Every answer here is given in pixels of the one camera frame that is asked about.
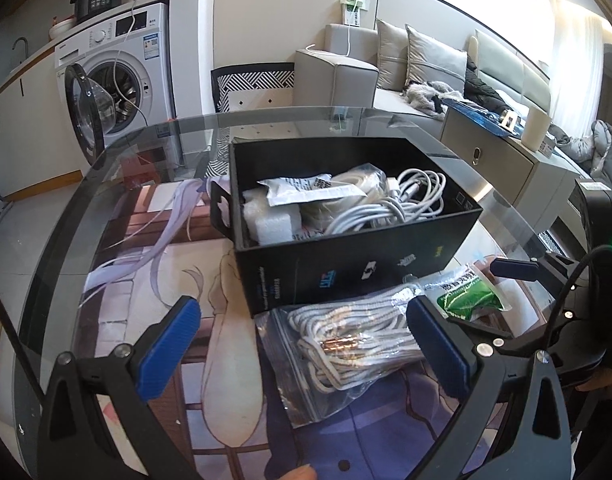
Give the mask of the person's right hand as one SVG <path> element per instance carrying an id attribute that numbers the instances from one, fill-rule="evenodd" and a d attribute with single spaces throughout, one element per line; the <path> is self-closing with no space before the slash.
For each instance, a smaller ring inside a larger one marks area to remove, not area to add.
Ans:
<path id="1" fill-rule="evenodd" d="M 612 399 L 612 368 L 598 370 L 586 382 L 578 385 L 576 389 L 583 392 L 600 390 Z"/>

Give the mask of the person's left hand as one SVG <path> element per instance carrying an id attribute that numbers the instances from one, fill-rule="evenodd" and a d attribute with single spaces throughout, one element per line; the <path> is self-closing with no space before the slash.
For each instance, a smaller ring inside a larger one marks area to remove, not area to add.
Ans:
<path id="1" fill-rule="evenodd" d="M 286 474 L 283 474 L 279 480 L 317 480 L 317 472 L 315 468 L 309 464 L 299 466 Z"/>

